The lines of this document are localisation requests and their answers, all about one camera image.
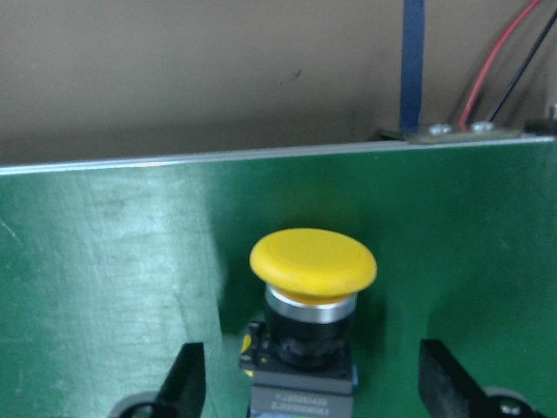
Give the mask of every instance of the blue strap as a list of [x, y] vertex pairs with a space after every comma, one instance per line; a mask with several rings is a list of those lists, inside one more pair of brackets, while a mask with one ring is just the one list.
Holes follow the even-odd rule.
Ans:
[[404, 0], [399, 115], [402, 131], [415, 131], [419, 126], [425, 20], [424, 0]]

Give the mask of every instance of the screw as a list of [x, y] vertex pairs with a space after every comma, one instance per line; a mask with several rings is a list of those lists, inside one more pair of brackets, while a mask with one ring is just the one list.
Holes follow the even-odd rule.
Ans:
[[153, 407], [151, 405], [146, 405], [134, 410], [131, 413], [131, 418], [151, 418], [153, 416], [153, 412]]
[[472, 126], [470, 126], [470, 130], [474, 133], [490, 132], [493, 129], [495, 129], [495, 124], [493, 122], [489, 122], [486, 120], [481, 120], [480, 122], [474, 122]]
[[499, 408], [505, 415], [519, 416], [522, 414], [520, 404], [513, 398], [503, 398], [499, 402]]
[[446, 135], [447, 133], [451, 133], [453, 131], [453, 127], [449, 124], [436, 124], [429, 127], [429, 133], [437, 137], [439, 135]]

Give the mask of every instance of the black wire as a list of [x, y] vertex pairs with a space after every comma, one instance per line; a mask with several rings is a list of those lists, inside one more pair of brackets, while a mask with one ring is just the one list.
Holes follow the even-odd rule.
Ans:
[[532, 61], [532, 58], [534, 58], [534, 55], [536, 55], [536, 52], [540, 48], [541, 43], [546, 39], [547, 33], [549, 33], [549, 31], [553, 27], [553, 25], [555, 23], [555, 20], [557, 20], [557, 10], [551, 16], [551, 18], [547, 22], [546, 26], [541, 31], [540, 35], [536, 39], [536, 42], [532, 46], [532, 49], [530, 50], [530, 53], [528, 54], [528, 56], [526, 57], [526, 59], [524, 60], [522, 65], [520, 66], [519, 70], [516, 71], [516, 74], [514, 75], [513, 81], [511, 81], [511, 84], [507, 87], [507, 91], [505, 91], [505, 94], [503, 95], [503, 98], [500, 100], [499, 104], [497, 104], [497, 107], [495, 108], [491, 117], [489, 118], [490, 122], [493, 122], [493, 120], [495, 119], [495, 117], [497, 116], [499, 111], [501, 110], [501, 107], [503, 107], [503, 105], [507, 101], [508, 97], [513, 92], [514, 87], [516, 87], [516, 85], [519, 83], [519, 80], [522, 77], [522, 74], [524, 74], [524, 71], [526, 71], [526, 68], [528, 68], [528, 66], [530, 65], [530, 61]]

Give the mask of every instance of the beige wall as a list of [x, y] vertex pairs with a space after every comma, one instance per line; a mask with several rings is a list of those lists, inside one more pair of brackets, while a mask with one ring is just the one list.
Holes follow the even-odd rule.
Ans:
[[[0, 162], [366, 140], [398, 123], [402, 3], [0, 1]], [[425, 123], [453, 120], [525, 3], [426, 1]], [[503, 51], [477, 116], [553, 7]], [[545, 108], [556, 39], [502, 122]]]

